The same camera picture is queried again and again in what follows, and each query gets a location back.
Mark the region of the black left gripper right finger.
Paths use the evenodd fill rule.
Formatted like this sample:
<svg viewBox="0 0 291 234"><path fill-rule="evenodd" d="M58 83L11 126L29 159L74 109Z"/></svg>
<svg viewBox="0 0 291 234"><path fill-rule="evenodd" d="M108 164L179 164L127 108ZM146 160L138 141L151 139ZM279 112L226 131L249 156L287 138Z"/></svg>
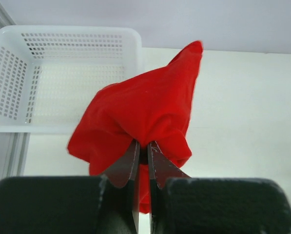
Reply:
<svg viewBox="0 0 291 234"><path fill-rule="evenodd" d="M263 178L192 178L147 147L153 234L291 234L284 191Z"/></svg>

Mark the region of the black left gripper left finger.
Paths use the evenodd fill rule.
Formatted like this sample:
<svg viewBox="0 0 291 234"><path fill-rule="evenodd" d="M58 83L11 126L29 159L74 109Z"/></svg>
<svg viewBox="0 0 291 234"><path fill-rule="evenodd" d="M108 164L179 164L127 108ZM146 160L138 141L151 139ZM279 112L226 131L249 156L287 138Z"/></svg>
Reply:
<svg viewBox="0 0 291 234"><path fill-rule="evenodd" d="M98 176L0 181L0 234L136 234L140 145Z"/></svg>

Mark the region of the red t shirt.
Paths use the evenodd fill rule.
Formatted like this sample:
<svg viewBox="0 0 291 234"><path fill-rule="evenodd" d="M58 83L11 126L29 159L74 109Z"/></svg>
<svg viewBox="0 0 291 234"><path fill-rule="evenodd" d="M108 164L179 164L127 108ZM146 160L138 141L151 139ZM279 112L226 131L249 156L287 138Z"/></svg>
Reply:
<svg viewBox="0 0 291 234"><path fill-rule="evenodd" d="M97 92L74 130L67 150L101 174L133 140L157 142L164 156L182 167L192 156L186 140L203 46L194 41L166 66Z"/></svg>

